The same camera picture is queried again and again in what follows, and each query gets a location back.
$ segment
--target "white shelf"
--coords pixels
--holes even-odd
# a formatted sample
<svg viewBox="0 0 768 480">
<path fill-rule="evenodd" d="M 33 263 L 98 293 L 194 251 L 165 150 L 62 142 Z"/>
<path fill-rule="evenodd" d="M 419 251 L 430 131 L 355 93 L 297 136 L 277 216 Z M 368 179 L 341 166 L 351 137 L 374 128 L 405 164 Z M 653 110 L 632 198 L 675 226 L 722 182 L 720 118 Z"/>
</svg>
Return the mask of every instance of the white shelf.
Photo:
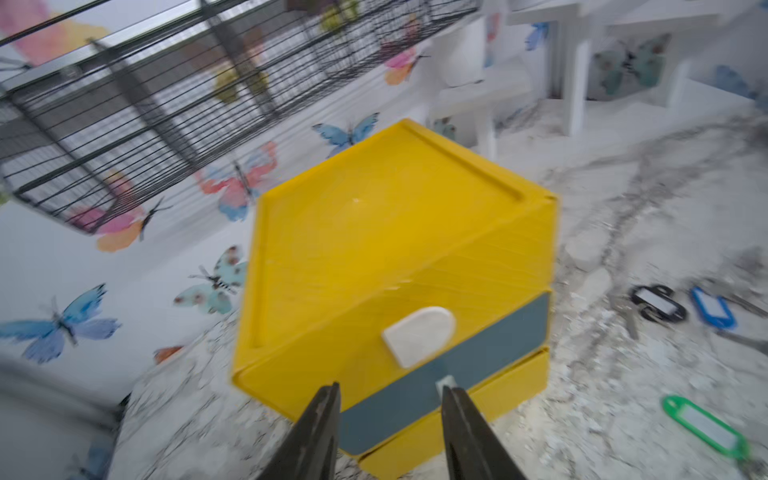
<svg viewBox="0 0 768 480">
<path fill-rule="evenodd" d="M 521 25 L 537 22 L 565 22 L 573 18 L 586 17 L 599 12 L 610 14 L 610 8 L 618 5 L 620 11 L 627 11 L 647 0 L 550 0 L 530 8 L 523 8 L 507 14 L 507 25 Z"/>
<path fill-rule="evenodd" d="M 474 111 L 508 98 L 530 94 L 531 77 L 519 58 L 485 69 L 485 80 L 477 84 L 445 88 L 440 91 L 431 118 L 444 118 Z"/>
<path fill-rule="evenodd" d="M 650 0 L 606 27 L 611 37 L 654 36 L 727 25 L 758 0 Z"/>
<path fill-rule="evenodd" d="M 581 13 L 583 3 L 588 0 L 551 0 L 529 8 L 509 12 L 507 25 L 523 25 L 539 22 L 562 22 L 576 18 Z"/>
<path fill-rule="evenodd" d="M 544 170 L 542 165 L 568 165 L 583 154 L 626 147 L 717 115 L 746 112 L 754 103 L 694 80 L 684 81 L 675 108 L 646 103 L 648 93 L 609 102 L 588 101 L 584 128 L 577 137 L 562 134 L 562 100 L 543 100 L 540 120 L 533 127 L 499 137 L 498 163 L 525 176 L 531 174 L 525 165 L 538 165 L 538 171 Z"/>
</svg>

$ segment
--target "yellow drawer box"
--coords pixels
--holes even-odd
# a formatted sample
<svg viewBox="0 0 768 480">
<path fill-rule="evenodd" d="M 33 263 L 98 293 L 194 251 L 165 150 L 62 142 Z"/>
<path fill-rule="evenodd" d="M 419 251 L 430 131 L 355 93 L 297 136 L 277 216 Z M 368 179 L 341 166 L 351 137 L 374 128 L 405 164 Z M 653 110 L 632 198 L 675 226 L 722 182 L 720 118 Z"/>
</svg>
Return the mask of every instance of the yellow drawer box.
<svg viewBox="0 0 768 480">
<path fill-rule="evenodd" d="M 546 343 L 556 216 L 547 190 L 387 128 L 260 198 L 234 383 L 295 421 L 339 382 L 339 446 L 372 452 L 435 410 L 440 376 L 470 390 Z M 404 368 L 382 333 L 430 306 L 453 330 Z"/>
</svg>

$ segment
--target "marble countertop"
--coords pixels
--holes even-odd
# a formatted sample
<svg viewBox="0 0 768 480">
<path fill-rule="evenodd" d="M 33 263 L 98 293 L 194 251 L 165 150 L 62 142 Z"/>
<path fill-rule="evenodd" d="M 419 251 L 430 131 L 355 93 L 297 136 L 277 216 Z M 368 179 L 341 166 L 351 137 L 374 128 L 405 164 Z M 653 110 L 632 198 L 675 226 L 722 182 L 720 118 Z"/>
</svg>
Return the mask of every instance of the marble countertop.
<svg viewBox="0 0 768 480">
<path fill-rule="evenodd" d="M 534 122 L 522 133 L 549 134 L 542 129 Z M 717 118 L 551 164 L 499 157 L 561 197 L 549 386 L 493 425 L 523 472 L 531 479 L 740 478 L 731 461 L 666 417 L 660 399 L 669 394 L 730 423 L 768 460 L 768 356 L 714 335 L 684 291 L 676 300 L 689 307 L 689 320 L 638 319 L 637 341 L 606 299 L 637 283 L 682 290 L 704 276 L 731 281 L 756 303 L 768 295 L 768 118 Z M 597 239 L 588 243 L 597 259 L 591 272 L 566 253 L 585 237 Z M 768 319 L 733 311 L 737 333 L 768 339 Z M 255 478 L 290 423 L 230 384 L 236 334 L 233 314 L 136 385 L 110 480 Z M 448 473 L 436 457 L 407 476 Z M 339 454 L 336 477 L 369 475 Z"/>
</svg>

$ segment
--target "black metal grid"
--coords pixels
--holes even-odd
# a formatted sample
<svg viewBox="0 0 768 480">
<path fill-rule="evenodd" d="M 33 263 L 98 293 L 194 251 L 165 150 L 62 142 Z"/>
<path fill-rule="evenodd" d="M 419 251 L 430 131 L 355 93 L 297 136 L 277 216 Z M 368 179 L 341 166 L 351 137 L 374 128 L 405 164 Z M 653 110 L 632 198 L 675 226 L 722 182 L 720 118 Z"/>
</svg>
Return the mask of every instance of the black metal grid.
<svg viewBox="0 0 768 480">
<path fill-rule="evenodd" d="M 94 233 L 481 0 L 310 1 L 325 13 L 285 7 L 303 0 L 201 2 L 123 44 L 94 41 L 97 54 L 76 78 L 53 74 L 6 92 L 8 189 Z"/>
</svg>

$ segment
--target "white wall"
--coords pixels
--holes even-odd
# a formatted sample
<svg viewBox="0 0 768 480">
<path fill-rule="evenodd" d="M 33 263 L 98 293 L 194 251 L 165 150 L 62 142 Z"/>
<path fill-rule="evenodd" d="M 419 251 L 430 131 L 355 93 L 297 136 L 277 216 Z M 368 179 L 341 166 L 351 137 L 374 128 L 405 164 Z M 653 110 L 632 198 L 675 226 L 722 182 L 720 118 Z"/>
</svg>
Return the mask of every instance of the white wall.
<svg viewBox="0 0 768 480">
<path fill-rule="evenodd" d="M 690 77 L 714 85 L 714 69 L 727 65 L 738 72 L 751 88 L 768 84 L 768 6 L 757 6 L 724 28 L 691 66 Z"/>
</svg>

